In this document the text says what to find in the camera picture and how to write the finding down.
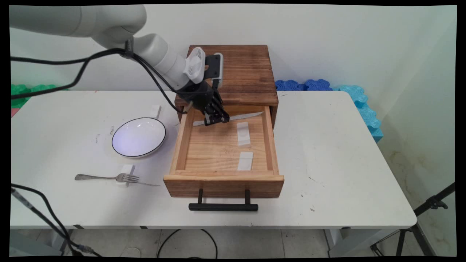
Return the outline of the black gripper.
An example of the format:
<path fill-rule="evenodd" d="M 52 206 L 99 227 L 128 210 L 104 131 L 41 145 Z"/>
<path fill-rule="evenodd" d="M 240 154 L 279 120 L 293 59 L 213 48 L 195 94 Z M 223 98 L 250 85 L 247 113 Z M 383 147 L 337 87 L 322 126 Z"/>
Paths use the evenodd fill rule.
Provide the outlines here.
<path fill-rule="evenodd" d="M 177 94 L 187 103 L 193 103 L 193 107 L 204 111 L 204 125 L 211 126 L 217 123 L 227 123 L 230 120 L 229 114 L 224 110 L 218 86 L 220 81 L 213 81 L 210 85 L 207 81 L 198 84 L 188 81 L 188 83 L 177 91 Z"/>

